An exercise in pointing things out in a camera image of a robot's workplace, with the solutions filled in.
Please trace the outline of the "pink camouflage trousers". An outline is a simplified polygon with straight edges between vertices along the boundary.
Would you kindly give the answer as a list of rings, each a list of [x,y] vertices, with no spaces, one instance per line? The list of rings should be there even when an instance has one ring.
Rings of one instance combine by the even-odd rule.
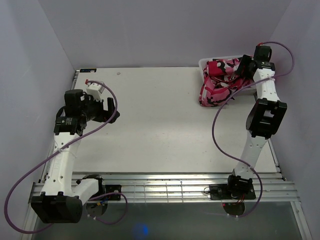
[[[202,73],[198,102],[202,107],[217,107],[226,102],[232,93],[253,83],[253,79],[237,75],[239,57],[203,58],[198,65]]]

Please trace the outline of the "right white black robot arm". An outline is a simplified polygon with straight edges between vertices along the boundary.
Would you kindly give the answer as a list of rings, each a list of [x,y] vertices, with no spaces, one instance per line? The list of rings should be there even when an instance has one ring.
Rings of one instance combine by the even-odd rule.
[[[275,85],[275,64],[271,62],[272,49],[260,44],[253,57],[244,56],[239,69],[255,83],[257,100],[246,120],[247,139],[240,162],[228,177],[226,194],[244,198],[253,193],[253,169],[261,151],[271,136],[278,131],[287,111],[287,104],[280,101]]]

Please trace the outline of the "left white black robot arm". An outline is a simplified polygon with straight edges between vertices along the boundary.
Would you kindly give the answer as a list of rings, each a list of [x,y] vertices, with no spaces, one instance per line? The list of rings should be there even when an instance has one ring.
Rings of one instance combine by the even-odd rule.
[[[56,155],[50,161],[40,195],[31,198],[31,207],[43,223],[77,223],[83,205],[91,197],[100,200],[106,195],[106,187],[97,174],[85,176],[72,188],[74,162],[87,123],[114,123],[120,115],[111,97],[104,109],[102,92],[96,86],[64,94],[65,105],[56,115],[53,130]]]

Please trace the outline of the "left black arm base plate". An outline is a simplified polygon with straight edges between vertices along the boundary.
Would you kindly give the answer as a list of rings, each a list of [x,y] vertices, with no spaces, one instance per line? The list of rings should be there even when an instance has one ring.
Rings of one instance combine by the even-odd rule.
[[[98,187],[98,192],[92,195],[90,201],[119,201],[121,199],[122,185],[103,184]]]

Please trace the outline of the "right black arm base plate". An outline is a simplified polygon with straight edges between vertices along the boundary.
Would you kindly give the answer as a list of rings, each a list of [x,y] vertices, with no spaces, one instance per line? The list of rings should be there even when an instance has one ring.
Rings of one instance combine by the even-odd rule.
[[[209,194],[211,200],[239,200],[242,197],[245,200],[256,199],[253,187],[245,193],[243,190],[231,189],[226,183],[210,184]]]

